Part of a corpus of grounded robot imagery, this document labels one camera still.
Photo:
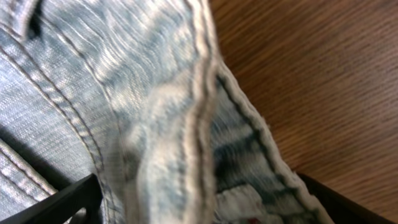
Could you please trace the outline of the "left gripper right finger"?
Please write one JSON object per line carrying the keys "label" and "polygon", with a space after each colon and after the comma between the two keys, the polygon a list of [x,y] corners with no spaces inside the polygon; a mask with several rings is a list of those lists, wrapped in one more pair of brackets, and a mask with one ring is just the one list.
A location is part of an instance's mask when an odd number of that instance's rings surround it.
{"label": "left gripper right finger", "polygon": [[315,179],[298,175],[307,186],[308,191],[316,196],[331,219],[337,224],[394,224],[394,222],[377,215],[342,196]]}

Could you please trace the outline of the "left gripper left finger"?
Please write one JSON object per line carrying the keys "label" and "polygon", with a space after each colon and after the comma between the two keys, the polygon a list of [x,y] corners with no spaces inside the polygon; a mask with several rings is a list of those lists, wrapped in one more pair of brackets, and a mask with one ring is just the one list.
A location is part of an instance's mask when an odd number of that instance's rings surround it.
{"label": "left gripper left finger", "polygon": [[91,174],[1,224],[99,223],[102,200],[98,179]]}

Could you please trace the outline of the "light blue denim shorts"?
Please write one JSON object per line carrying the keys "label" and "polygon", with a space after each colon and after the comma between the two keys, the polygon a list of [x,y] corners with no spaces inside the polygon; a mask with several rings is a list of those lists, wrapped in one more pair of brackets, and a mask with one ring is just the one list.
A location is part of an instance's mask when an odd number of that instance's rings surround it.
{"label": "light blue denim shorts", "polygon": [[90,174],[101,223],[331,223],[208,1],[1,1],[1,218]]}

